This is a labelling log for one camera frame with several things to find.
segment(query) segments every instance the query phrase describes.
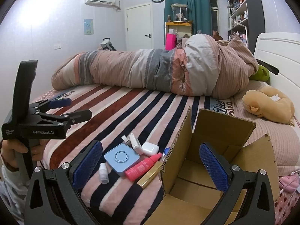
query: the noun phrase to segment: pink pouch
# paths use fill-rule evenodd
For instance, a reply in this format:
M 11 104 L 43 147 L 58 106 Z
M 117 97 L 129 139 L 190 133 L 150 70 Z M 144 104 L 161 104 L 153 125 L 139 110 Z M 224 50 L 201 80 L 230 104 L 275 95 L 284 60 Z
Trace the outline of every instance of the pink pouch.
M 172 50 L 176 47 L 177 45 L 177 38 L 176 35 L 173 34 L 167 34 L 166 37 L 166 50 Z
M 293 174 L 279 178 L 279 187 L 289 193 L 293 193 L 299 187 L 299 176 Z

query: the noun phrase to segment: screw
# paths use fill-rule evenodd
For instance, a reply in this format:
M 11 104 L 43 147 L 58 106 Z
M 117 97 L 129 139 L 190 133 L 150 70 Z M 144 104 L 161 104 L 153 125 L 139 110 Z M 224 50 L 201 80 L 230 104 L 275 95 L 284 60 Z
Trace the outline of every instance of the screw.
M 261 169 L 259 172 L 260 172 L 262 175 L 266 175 L 266 174 L 267 174 L 267 172 L 266 172 L 264 169 Z
M 40 166 L 37 166 L 37 167 L 34 169 L 34 171 L 35 171 L 36 173 L 38 173 L 41 169 L 42 169 L 42 168 L 41 168 Z
M 239 171 L 240 170 L 240 167 L 238 166 L 238 165 L 233 165 L 232 166 L 232 170 L 234 170 L 234 171 Z
M 61 168 L 62 168 L 62 169 L 67 169 L 69 166 L 70 166 L 70 164 L 67 163 L 67 162 L 65 162 L 65 163 L 63 163 L 63 164 L 61 165 Z

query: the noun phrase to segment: white headboard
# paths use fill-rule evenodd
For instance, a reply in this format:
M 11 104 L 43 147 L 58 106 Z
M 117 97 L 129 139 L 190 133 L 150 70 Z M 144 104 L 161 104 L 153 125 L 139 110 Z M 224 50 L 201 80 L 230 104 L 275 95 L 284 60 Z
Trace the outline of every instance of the white headboard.
M 254 56 L 279 69 L 278 75 L 270 72 L 271 86 L 293 101 L 295 116 L 300 120 L 300 34 L 260 34 Z

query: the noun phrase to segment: light blue box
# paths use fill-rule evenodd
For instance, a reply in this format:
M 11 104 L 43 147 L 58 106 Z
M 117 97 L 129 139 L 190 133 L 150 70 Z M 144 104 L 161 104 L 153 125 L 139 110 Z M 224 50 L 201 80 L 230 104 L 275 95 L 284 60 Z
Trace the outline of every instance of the light blue box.
M 133 167 L 140 160 L 139 154 L 124 143 L 119 144 L 107 152 L 104 158 L 120 176 L 124 176 L 124 172 Z

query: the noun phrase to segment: person's arm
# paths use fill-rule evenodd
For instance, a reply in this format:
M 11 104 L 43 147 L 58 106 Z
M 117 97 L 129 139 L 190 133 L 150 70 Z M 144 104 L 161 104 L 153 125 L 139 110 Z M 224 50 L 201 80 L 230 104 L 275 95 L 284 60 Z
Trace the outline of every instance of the person's arm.
M 43 159 L 46 143 L 47 141 L 41 140 L 40 145 L 32 148 L 32 160 L 41 161 Z M 29 183 L 23 185 L 20 181 L 15 151 L 27 153 L 28 149 L 16 139 L 1 141 L 0 148 L 3 176 L 3 180 L 0 181 L 0 196 L 12 215 L 18 221 L 23 222 L 25 198 Z

